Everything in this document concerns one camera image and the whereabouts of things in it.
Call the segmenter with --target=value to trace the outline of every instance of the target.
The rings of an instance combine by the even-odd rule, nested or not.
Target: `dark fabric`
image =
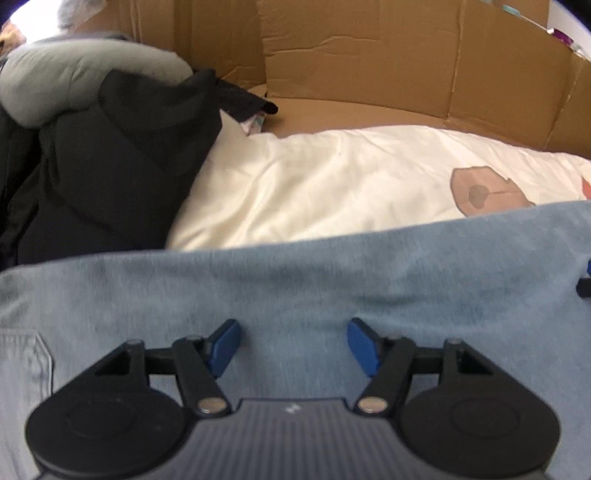
[[[64,33],[63,35],[56,35],[55,37],[44,38],[37,40],[35,43],[52,43],[62,40],[123,40],[132,41],[132,38],[121,32],[79,32],[79,33]]]
[[[244,122],[261,111],[274,115],[279,110],[273,102],[222,79],[217,80],[217,95],[220,108],[236,122]]]
[[[59,116],[38,140],[0,121],[4,266],[163,248],[222,127],[211,70],[176,87],[113,71],[96,106]]]
[[[17,245],[37,213],[41,148],[37,131],[21,127],[0,105],[0,269],[17,261]]]

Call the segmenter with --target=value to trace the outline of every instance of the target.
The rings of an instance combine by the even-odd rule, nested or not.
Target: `denim fabric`
[[[242,346],[220,380],[233,402],[353,400],[367,382],[346,342],[354,316],[422,346],[460,337],[556,410],[563,430],[549,473],[584,480],[591,303],[575,285],[589,258],[590,202],[287,245],[108,254],[4,272],[0,329],[37,331],[59,388],[125,339],[167,346],[237,318]],[[44,377],[35,380],[21,357],[15,379],[0,358],[2,409],[29,410],[19,388],[7,385],[42,390]],[[174,380],[157,384],[174,391]],[[12,452],[0,466],[10,473],[3,480],[29,473],[18,448],[23,426],[21,419],[0,426]]]
[[[37,467],[21,432],[30,413],[51,394],[51,357],[32,330],[0,329],[0,478],[31,478]]]

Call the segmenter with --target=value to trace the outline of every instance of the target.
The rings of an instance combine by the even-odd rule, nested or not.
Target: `black device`
[[[353,319],[349,347],[372,378],[353,408],[256,399],[232,411],[215,379],[240,337],[228,320],[171,348],[117,347],[30,415],[40,480],[547,479],[556,415],[460,340],[419,348]],[[149,374],[175,375],[183,405]],[[415,374],[439,384],[407,401]]]

